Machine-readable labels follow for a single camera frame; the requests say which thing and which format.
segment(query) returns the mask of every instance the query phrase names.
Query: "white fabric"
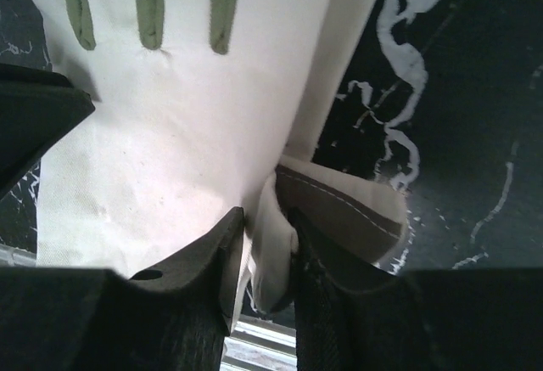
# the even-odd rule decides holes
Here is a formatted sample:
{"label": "white fabric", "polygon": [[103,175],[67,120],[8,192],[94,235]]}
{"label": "white fabric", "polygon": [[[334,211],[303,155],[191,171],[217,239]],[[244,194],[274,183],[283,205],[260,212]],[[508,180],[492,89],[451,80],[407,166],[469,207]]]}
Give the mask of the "white fabric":
{"label": "white fabric", "polygon": [[310,161],[375,0],[330,0],[285,153]]}
{"label": "white fabric", "polygon": [[[273,276],[268,283],[279,285],[256,303],[272,306],[287,284],[295,234],[272,186],[261,192],[287,142],[330,0],[238,0],[226,56],[208,43],[209,0],[165,0],[156,51],[139,41],[135,0],[89,0],[91,52],[76,40],[64,0],[33,1],[53,70],[96,105],[42,159],[37,263],[112,267],[131,277],[241,205],[249,219],[245,261],[249,239],[275,237],[260,242],[273,251],[253,254]],[[348,25],[350,42],[326,93],[339,84],[366,15]],[[333,53],[320,56],[327,60],[326,70],[337,67]],[[327,112],[321,106],[316,117]],[[276,219],[259,222],[266,216]]]}

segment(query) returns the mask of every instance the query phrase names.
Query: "white glove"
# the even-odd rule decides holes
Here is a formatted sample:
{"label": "white glove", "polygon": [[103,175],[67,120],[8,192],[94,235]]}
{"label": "white glove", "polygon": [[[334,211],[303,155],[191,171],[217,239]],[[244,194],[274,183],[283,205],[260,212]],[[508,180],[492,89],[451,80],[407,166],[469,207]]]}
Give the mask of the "white glove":
{"label": "white glove", "polygon": [[[267,260],[273,268],[272,278],[259,276],[278,285],[259,301],[273,306],[296,239],[272,202],[273,186],[268,195],[262,189],[304,91],[294,141],[310,157],[374,0],[33,1],[53,70],[96,105],[42,159],[38,264],[112,267],[131,277],[241,205],[245,261],[251,239],[274,237],[253,256],[256,267]],[[320,94],[306,87],[310,71]],[[320,80],[323,71],[331,75]],[[308,137],[299,133],[304,124]],[[257,217],[266,231],[255,233]]]}

